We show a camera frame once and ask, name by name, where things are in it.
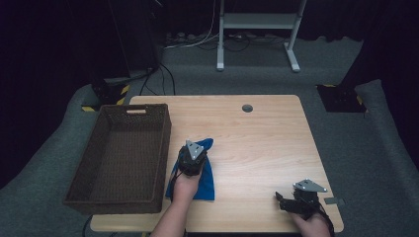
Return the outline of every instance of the human arm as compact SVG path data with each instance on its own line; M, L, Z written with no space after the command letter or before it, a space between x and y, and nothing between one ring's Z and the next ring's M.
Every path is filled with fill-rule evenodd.
M178 172L172 203L160 218L152 237L181 237L184 235L189 206L198 190L201 174L188 177Z
M307 220L304 220L298 214L290 212L289 214L301 232L302 237L330 237L326 220L319 213L314 213Z

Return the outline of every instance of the brown basket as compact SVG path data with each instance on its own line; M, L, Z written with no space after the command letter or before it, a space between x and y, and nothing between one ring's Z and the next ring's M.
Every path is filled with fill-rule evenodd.
M103 106L64 204L84 214L160 212L171 126L165 104Z

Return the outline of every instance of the hand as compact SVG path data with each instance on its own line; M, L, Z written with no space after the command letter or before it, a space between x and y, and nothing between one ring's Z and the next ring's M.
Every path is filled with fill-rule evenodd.
M172 202L180 202L189 205L192 202L194 195L197 193L201 174L202 172L197 176L186 176L185 174L181 174L176 180Z
M307 220L295 213L289 212L289 215L303 237L330 237L326 220L319 213L314 213Z

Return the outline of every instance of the blue cloth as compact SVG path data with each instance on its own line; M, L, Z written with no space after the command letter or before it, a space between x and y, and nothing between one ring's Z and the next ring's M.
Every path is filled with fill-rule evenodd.
M201 141L195 142L204 147L205 150L210 150L213 144L212 138L207 138ZM175 163L172 174L176 171L178 167L178 162ZM167 185L166 189L166 197L170 197L170 182ZM203 173L200 178L200 182L198 184L198 191L194 196L194 199L203 199L203 200L215 200L215 191L213 188L213 175L212 175L212 168L210 167L210 159L207 159L206 163L203 167Z

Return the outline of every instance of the wooden table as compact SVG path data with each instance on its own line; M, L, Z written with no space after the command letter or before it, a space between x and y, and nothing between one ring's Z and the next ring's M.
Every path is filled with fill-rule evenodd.
M275 192L293 198L293 183L305 178L328 190L318 194L320 202L335 231L343 230L338 207L324 203L333 194L297 96L141 96L130 103L169 106L166 187L186 139L214 140L209 160L215 201L192 203L189 232L297 232L279 209ZM251 105L253 112L243 112L243 105ZM164 199L156 214L94 215L91 228L151 232L169 204Z

